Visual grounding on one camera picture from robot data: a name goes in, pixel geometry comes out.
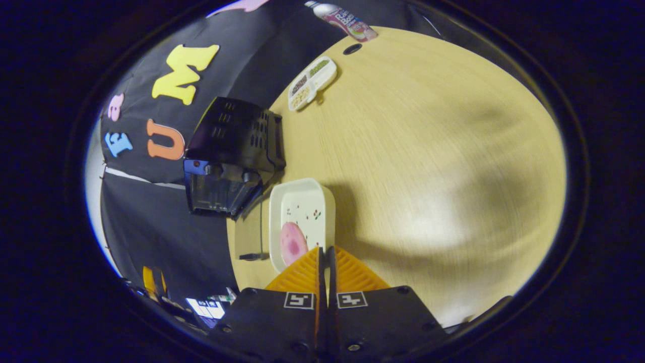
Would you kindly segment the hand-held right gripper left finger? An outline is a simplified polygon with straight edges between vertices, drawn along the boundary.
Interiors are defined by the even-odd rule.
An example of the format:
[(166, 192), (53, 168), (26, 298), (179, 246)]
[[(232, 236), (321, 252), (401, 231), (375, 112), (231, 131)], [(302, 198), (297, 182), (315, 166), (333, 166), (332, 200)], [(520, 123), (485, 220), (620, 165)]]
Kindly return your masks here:
[(314, 356), (322, 312), (323, 252), (317, 248), (267, 287), (242, 290), (208, 338), (237, 356)]

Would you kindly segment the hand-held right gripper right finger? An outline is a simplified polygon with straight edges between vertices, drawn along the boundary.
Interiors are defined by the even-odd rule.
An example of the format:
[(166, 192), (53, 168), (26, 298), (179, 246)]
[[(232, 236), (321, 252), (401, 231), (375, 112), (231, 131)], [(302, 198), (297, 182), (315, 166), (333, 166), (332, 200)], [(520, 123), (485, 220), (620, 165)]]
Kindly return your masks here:
[(407, 285), (388, 285), (340, 247), (328, 250), (327, 337), (331, 356), (413, 356), (448, 338)]

